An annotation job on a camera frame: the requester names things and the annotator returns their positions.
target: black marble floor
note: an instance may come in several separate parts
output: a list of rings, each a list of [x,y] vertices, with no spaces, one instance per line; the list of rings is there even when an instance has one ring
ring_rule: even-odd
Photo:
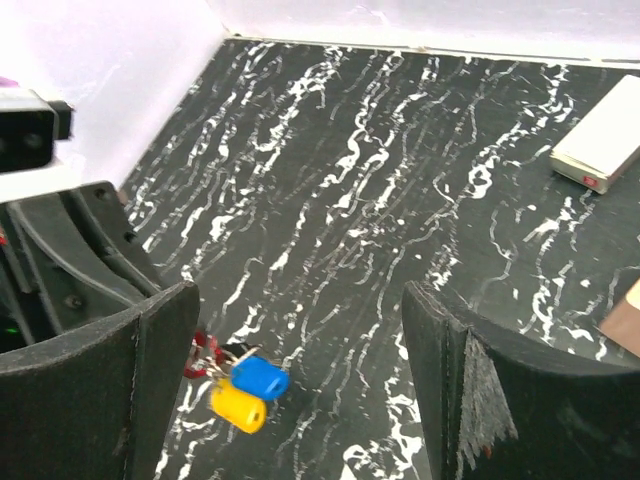
[[[640,269],[640,169],[598,197],[547,162],[623,74],[226,42],[129,179],[127,211],[162,273],[199,283],[203,322],[263,343],[293,384],[248,436],[184,382],[157,477],[428,479],[409,280],[630,361],[592,318]]]

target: screw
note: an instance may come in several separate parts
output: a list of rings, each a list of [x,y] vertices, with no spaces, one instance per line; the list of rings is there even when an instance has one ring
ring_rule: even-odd
[[[73,308],[74,310],[82,307],[82,300],[77,295],[69,295],[64,299],[64,303],[67,307]]]

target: red label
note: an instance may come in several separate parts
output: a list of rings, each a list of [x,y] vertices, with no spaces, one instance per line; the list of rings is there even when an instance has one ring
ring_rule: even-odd
[[[582,182],[587,186],[587,187],[597,187],[598,186],[598,180],[596,180],[595,178],[591,178],[591,177],[582,177]]]

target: white panel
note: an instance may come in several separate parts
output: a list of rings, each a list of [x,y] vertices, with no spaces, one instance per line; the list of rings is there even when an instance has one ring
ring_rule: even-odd
[[[209,0],[249,37],[640,60],[638,0]]]
[[[0,76],[74,104],[60,160],[119,186],[222,38],[205,0],[2,0]]]

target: white box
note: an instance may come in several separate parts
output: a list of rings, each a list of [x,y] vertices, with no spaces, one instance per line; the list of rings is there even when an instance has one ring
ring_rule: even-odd
[[[618,84],[551,151],[552,168],[603,194],[640,155],[640,78]]]

